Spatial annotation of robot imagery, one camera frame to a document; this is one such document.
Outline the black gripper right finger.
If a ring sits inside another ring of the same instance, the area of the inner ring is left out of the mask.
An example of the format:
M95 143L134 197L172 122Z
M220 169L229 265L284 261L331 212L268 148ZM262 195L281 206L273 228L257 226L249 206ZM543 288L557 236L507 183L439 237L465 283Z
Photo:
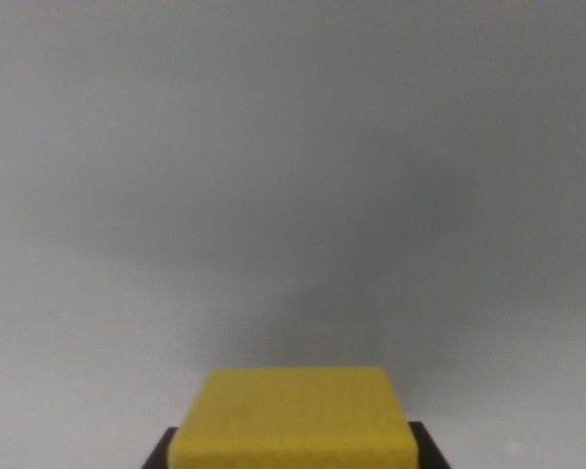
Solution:
M408 425L418 447L418 468L451 469L426 426L421 421L409 421Z

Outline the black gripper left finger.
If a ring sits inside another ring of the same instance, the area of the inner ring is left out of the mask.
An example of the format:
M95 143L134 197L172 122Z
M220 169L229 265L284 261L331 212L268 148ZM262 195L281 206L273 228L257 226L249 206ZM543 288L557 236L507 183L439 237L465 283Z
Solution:
M151 451L150 455L147 457L146 461L142 465L142 469L167 469L167 452L168 448L177 432L177 427L170 427L168 428L154 449Z

